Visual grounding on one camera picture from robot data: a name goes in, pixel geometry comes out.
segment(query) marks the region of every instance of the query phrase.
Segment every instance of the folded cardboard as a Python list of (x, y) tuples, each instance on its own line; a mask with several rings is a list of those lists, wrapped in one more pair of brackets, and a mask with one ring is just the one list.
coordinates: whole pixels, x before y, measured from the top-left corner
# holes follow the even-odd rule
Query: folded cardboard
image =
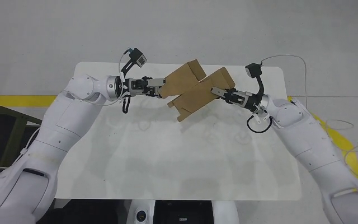
[(177, 120), (181, 122), (195, 111), (218, 98), (217, 95), (211, 93), (211, 88), (213, 87), (221, 89), (235, 87), (235, 82), (226, 68), (221, 68), (207, 78), (204, 78), (193, 88), (187, 90), (167, 105), (170, 108), (173, 106), (176, 107), (180, 113)]
[(169, 74), (165, 80), (166, 84), (159, 89), (162, 98), (177, 96), (193, 88), (206, 74), (197, 60), (182, 65)]

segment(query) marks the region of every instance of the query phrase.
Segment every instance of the yellow floor stripe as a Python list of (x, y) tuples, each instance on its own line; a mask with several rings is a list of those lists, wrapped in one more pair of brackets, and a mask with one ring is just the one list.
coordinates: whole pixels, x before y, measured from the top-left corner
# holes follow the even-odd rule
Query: yellow floor stripe
[[(48, 107), (55, 100), (56, 96), (0, 96), (0, 106), (6, 107)], [(325, 122), (312, 114), (317, 120), (321, 122), (323, 128), (326, 127)], [(353, 147), (353, 144), (348, 141), (338, 131), (333, 129), (327, 130), (328, 135), (333, 139), (333, 142), (342, 150), (343, 156)], [(347, 164), (351, 169), (358, 174), (358, 160), (355, 152), (351, 152), (346, 157)]]
[(0, 96), (0, 106), (49, 107), (56, 96)]
[[(312, 116), (314, 116), (314, 118), (319, 120), (322, 128), (326, 129), (326, 123), (321, 118), (319, 118), (315, 114), (312, 114)], [(343, 158), (346, 155), (346, 153), (354, 147), (354, 145), (347, 138), (341, 135), (338, 131), (327, 127), (327, 133), (333, 139), (333, 143), (342, 151)], [(356, 175), (358, 174), (358, 160), (355, 152), (350, 152), (347, 155), (346, 163), (349, 165), (351, 170), (355, 172), (355, 174), (354, 173), (353, 174), (356, 176), (356, 178), (358, 178), (358, 175)]]

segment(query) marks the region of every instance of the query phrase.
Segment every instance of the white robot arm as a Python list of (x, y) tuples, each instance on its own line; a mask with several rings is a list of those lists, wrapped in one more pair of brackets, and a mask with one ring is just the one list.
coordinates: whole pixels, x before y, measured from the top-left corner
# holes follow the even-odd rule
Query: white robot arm
[(260, 90), (257, 94), (236, 89), (221, 90), (214, 87), (211, 92), (229, 104), (253, 112), (256, 116), (270, 119), (274, 131), (287, 150), (312, 175), (322, 193), (323, 210), (332, 224), (358, 222), (358, 179), (346, 167), (326, 131), (298, 100), (272, 99), (263, 94), (260, 79), (261, 65), (246, 67), (248, 75), (257, 78)]
[(35, 223), (45, 214), (55, 197), (61, 162), (88, 132), (107, 100), (158, 96), (163, 85), (162, 78), (73, 77), (46, 111), (33, 143), (0, 173), (1, 223)]

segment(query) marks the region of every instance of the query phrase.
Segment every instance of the tabletop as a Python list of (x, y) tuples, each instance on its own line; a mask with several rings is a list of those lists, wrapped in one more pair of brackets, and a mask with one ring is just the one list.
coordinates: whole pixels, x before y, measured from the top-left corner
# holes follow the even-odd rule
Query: tabletop
[[(162, 78), (181, 64), (134, 66), (127, 78)], [(207, 75), (227, 68), (236, 89), (257, 92), (244, 66), (203, 65)], [(262, 67), (265, 93), (286, 98), (278, 67)], [(118, 63), (81, 62), (74, 75), (118, 75)], [(177, 121), (158, 99), (136, 96), (129, 112), (104, 106), (89, 132), (68, 152), (58, 174), (56, 198), (177, 200), (298, 200), (298, 167), (275, 132), (246, 127), (247, 110), (214, 100)], [(253, 128), (264, 129), (266, 122)]]

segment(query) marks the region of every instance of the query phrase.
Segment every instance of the concrete floor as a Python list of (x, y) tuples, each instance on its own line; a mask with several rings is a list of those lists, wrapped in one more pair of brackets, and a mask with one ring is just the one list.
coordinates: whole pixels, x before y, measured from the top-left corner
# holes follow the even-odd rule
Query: concrete floor
[[(79, 62), (117, 62), (128, 46), (149, 63), (246, 65), (275, 54), (308, 64), (308, 108), (358, 125), (355, 0), (112, 0), (0, 2), (0, 95), (56, 95)], [(290, 96), (304, 68), (279, 58)], [(22, 109), (42, 118), (43, 109)], [(357, 140), (358, 129), (347, 133)], [(300, 165), (297, 202), (238, 202), (242, 223), (328, 223), (319, 190)]]

